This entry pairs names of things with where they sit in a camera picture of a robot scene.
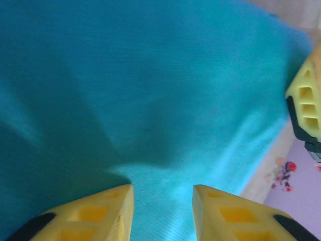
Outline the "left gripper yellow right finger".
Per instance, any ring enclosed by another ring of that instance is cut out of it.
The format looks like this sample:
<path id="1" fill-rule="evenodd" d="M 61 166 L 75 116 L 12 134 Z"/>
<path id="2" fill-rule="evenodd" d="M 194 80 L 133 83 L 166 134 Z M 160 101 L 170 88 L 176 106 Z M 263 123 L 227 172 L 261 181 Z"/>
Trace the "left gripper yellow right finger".
<path id="1" fill-rule="evenodd" d="M 310 241 L 318 238 L 287 213 L 206 185 L 193 186 L 199 241 Z"/>

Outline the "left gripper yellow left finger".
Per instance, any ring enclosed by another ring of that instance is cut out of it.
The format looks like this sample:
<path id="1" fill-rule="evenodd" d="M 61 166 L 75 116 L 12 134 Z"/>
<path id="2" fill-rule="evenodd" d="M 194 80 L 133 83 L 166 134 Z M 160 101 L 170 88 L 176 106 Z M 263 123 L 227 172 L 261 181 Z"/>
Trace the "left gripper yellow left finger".
<path id="1" fill-rule="evenodd" d="M 49 209 L 7 239 L 130 240 L 133 213 L 133 186 L 120 185 Z"/>

